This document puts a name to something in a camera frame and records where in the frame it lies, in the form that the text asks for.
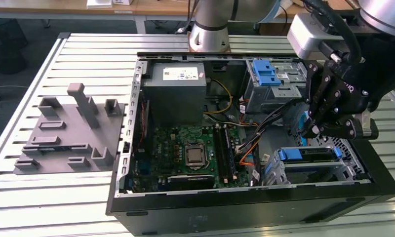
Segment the metal frame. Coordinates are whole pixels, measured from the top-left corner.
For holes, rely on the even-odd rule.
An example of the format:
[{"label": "metal frame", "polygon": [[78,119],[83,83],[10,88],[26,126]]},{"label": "metal frame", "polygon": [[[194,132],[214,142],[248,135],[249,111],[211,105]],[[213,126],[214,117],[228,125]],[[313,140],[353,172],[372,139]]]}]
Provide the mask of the metal frame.
[{"label": "metal frame", "polygon": [[[41,111],[39,96],[62,96],[70,82],[83,82],[95,101],[130,103],[138,52],[187,52],[186,35],[73,34],[59,39],[0,137],[0,237],[131,236],[107,217],[110,172],[15,176],[15,156],[30,138]],[[230,36],[234,53],[294,53],[286,37]],[[381,135],[373,147],[395,179],[395,99],[385,96],[373,113]],[[207,236],[308,235],[395,236],[395,198],[369,205],[329,223],[237,229]]]}]

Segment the motherboard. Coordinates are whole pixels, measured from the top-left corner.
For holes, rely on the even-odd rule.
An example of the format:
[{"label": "motherboard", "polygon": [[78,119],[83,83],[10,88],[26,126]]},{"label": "motherboard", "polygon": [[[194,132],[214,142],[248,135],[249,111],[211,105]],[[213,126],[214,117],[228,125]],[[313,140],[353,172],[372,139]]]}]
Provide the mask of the motherboard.
[{"label": "motherboard", "polygon": [[151,157],[138,163],[143,175],[135,179],[137,192],[169,191],[169,183],[177,184],[177,190],[191,185],[209,188],[209,184],[210,188],[248,187],[248,171],[234,156],[240,143],[236,126],[158,127]]}]

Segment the white label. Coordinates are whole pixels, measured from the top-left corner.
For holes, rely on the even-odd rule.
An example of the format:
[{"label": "white label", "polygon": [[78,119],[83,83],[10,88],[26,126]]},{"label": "white label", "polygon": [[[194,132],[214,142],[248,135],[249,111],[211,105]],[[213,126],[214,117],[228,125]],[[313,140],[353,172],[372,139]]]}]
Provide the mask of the white label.
[{"label": "white label", "polygon": [[246,114],[246,105],[241,105],[241,113]]},{"label": "white label", "polygon": [[261,174],[258,173],[258,171],[256,169],[253,170],[253,173],[252,174],[256,177],[256,179],[260,181]]},{"label": "white label", "polygon": [[262,162],[269,162],[270,160],[270,155],[269,154],[264,154],[264,158],[261,159]]},{"label": "white label", "polygon": [[119,14],[133,14],[133,11],[114,11],[114,13],[119,13]]},{"label": "white label", "polygon": [[278,77],[280,79],[289,79],[289,75],[288,75],[288,73],[277,74],[277,77]]},{"label": "white label", "polygon": [[163,80],[199,80],[198,68],[165,68]]}]

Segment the wooden table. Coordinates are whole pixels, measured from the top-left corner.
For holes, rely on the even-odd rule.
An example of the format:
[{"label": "wooden table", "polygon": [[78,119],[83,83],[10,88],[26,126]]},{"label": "wooden table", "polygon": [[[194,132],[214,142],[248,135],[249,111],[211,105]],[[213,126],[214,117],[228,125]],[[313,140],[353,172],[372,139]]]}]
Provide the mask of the wooden table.
[{"label": "wooden table", "polygon": [[[334,9],[352,9],[345,0],[329,0]],[[135,20],[139,34],[146,34],[147,20],[187,19],[189,0],[135,0],[133,5],[87,9],[87,0],[0,0],[0,18]],[[305,8],[288,9],[289,22]],[[281,14],[273,22],[285,22]]]}]

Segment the white cable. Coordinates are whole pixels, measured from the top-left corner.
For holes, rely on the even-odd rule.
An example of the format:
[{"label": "white cable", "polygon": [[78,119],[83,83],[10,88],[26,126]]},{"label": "white cable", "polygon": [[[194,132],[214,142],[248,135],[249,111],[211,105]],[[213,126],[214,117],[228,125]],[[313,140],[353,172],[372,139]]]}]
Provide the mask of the white cable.
[{"label": "white cable", "polygon": [[29,86],[25,86],[25,85],[0,85],[0,87],[22,87],[22,88],[30,88]]},{"label": "white cable", "polygon": [[236,126],[240,126],[240,127],[249,127],[249,125],[242,125],[242,124],[238,124],[236,122],[221,122],[221,121],[217,121],[213,117],[210,117],[209,115],[203,115],[206,118],[210,118],[214,122],[217,123],[228,123],[228,124],[233,124]]},{"label": "white cable", "polygon": [[210,160],[209,160],[209,155],[206,156],[206,162],[209,162],[209,164],[206,165],[206,169],[209,168],[209,166],[210,166],[210,164],[211,164],[211,162],[210,162]]}]

